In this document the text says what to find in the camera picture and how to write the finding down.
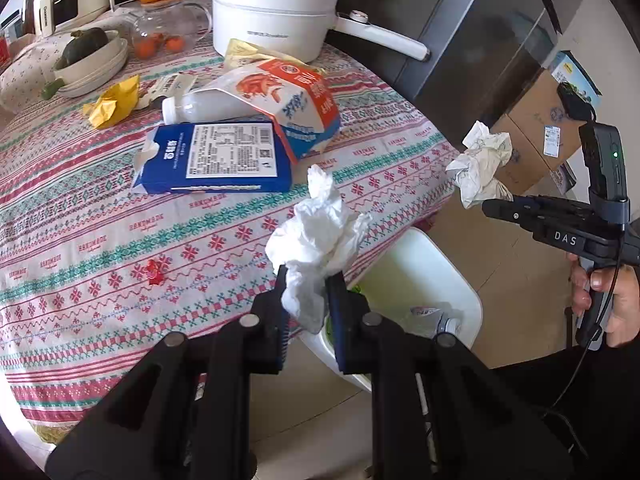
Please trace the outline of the person's right hand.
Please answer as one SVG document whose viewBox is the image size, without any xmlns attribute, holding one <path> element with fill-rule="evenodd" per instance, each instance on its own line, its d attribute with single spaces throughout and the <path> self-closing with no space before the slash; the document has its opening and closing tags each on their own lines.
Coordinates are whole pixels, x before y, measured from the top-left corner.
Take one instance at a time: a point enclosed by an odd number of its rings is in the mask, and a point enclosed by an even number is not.
<svg viewBox="0 0 640 480">
<path fill-rule="evenodd" d="M 609 292 L 613 283 L 614 269 L 593 270 L 588 273 L 579 264 L 579 258 L 567 254 L 572 263 L 570 282 L 572 283 L 572 307 L 581 316 L 591 307 L 590 289 Z M 621 266 L 613 288 L 613 307 L 604 329 L 606 343 L 610 347 L 628 344 L 639 333 L 639 283 L 632 266 Z"/>
</svg>

